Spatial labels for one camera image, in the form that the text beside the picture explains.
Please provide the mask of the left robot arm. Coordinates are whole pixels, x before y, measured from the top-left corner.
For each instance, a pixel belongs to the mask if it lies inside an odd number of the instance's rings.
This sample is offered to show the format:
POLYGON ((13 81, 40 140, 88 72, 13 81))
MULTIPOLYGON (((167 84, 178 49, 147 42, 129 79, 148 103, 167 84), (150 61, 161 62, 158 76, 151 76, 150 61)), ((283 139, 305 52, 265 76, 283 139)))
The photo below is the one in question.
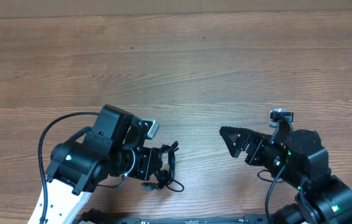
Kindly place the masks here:
POLYGON ((94 115, 92 127, 82 128, 54 147, 48 167, 42 165, 45 136, 70 115, 55 119, 44 129, 38 146, 42 191, 29 223, 72 223, 109 176, 139 179, 147 191, 160 190, 172 180, 171 172, 162 170, 162 157, 171 155, 177 145, 144 145, 159 129, 156 120, 140 119, 112 105, 104 105, 94 115))

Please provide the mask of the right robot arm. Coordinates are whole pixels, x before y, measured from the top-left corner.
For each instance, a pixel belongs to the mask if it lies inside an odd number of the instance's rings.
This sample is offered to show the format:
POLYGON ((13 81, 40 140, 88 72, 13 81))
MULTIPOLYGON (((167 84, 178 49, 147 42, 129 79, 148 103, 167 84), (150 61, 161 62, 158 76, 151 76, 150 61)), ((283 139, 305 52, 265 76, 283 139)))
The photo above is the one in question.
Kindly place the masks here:
POLYGON ((352 223, 352 190, 331 173, 316 131, 283 124, 270 135, 223 126, 220 136, 232 157, 245 152, 248 165, 263 166, 275 181, 297 189, 295 203, 266 214, 269 223, 352 223))

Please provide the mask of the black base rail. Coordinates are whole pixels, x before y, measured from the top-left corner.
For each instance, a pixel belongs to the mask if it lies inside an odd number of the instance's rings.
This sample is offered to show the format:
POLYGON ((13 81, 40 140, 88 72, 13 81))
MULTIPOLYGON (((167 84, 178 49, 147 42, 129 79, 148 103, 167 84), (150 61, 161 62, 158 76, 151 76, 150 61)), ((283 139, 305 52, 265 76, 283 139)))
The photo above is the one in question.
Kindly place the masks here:
POLYGON ((157 218, 146 219, 137 217, 114 218, 94 208, 82 213, 72 224, 267 224, 265 215, 243 215, 242 217, 211 217, 211 218, 157 218))

